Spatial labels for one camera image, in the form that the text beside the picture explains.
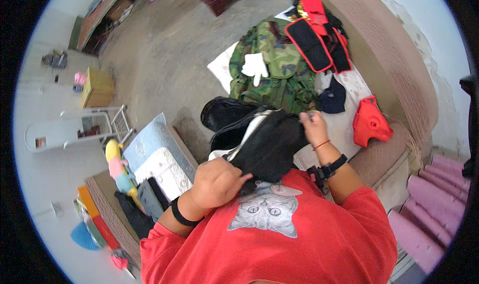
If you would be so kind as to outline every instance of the person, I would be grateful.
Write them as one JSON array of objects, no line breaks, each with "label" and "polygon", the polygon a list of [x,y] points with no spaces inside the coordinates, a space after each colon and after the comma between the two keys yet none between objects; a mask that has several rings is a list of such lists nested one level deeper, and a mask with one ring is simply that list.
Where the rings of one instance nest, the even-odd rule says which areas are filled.
[{"label": "person", "polygon": [[[320,112],[301,113],[321,165],[341,153],[328,141]],[[328,178],[327,201],[306,172],[281,183],[257,182],[222,158],[198,167],[177,209],[170,206],[140,242],[144,283],[381,283],[398,257],[386,211],[374,190],[345,163]]]}]

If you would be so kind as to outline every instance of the hand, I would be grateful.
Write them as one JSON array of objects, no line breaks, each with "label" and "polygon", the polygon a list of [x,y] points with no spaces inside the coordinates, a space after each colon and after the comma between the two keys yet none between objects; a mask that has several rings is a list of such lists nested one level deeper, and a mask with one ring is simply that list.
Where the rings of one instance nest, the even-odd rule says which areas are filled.
[{"label": "hand", "polygon": [[223,158],[202,163],[190,189],[191,199],[201,209],[223,206],[231,201],[243,184],[251,179],[251,173],[241,176],[242,171]]},{"label": "hand", "polygon": [[309,111],[308,113],[300,113],[299,120],[303,123],[306,138],[313,145],[313,148],[329,139],[328,126],[320,112]]}]

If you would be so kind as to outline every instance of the concrete floor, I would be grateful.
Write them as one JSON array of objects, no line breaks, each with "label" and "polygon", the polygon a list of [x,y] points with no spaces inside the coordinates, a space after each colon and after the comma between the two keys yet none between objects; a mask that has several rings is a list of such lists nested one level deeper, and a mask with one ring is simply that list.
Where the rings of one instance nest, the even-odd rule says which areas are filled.
[{"label": "concrete floor", "polygon": [[100,56],[114,75],[115,105],[128,105],[141,130],[164,112],[195,159],[207,160],[213,132],[200,122],[203,106],[227,96],[207,65],[262,19],[291,0],[238,0],[219,17],[200,0],[138,0],[113,30]]}]

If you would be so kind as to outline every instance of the camouflage jacket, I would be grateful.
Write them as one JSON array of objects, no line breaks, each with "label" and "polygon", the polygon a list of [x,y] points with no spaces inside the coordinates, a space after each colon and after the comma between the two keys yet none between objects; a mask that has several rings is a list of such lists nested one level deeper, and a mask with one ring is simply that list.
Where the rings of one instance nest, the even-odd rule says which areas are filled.
[{"label": "camouflage jacket", "polygon": [[[251,27],[237,44],[230,59],[230,98],[258,105],[283,108],[287,112],[300,113],[314,108],[316,91],[314,73],[292,43],[284,28],[289,22],[272,16]],[[260,85],[253,85],[254,77],[241,73],[244,55],[262,53],[269,76],[262,77]]]}]

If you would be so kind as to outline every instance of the metal rack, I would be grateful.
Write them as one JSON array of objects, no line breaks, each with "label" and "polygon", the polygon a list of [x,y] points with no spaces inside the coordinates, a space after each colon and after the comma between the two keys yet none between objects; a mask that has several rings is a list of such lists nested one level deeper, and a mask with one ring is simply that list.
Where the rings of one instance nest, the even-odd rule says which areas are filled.
[{"label": "metal rack", "polygon": [[[73,143],[85,142],[95,139],[100,139],[102,146],[105,146],[108,142],[108,138],[116,138],[119,143],[125,143],[125,141],[131,136],[132,133],[135,133],[136,130],[132,128],[128,119],[126,118],[126,105],[121,107],[97,107],[83,109],[80,112],[69,113],[63,111],[60,113],[60,118],[67,118],[71,116],[103,116],[106,119],[109,132],[102,133],[95,136],[84,137],[76,141],[67,141],[63,144],[63,148],[66,149],[68,145]],[[116,112],[112,119],[110,119],[109,112]]]}]

